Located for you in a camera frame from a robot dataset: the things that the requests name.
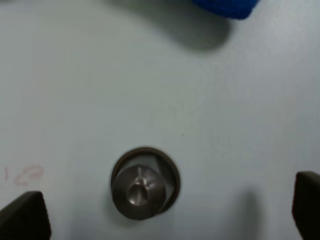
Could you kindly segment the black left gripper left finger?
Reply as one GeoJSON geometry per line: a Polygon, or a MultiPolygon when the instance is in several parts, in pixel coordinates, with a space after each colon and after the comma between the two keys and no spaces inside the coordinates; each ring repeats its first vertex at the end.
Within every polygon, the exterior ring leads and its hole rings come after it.
{"type": "Polygon", "coordinates": [[[49,240],[51,224],[43,193],[27,191],[0,211],[2,240],[49,240]]]}

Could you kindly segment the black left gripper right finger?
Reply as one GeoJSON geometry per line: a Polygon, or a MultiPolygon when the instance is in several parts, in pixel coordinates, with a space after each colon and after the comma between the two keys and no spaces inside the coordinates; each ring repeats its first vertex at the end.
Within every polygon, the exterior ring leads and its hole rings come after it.
{"type": "Polygon", "coordinates": [[[304,240],[320,238],[320,175],[312,171],[296,174],[292,216],[304,240]]]}

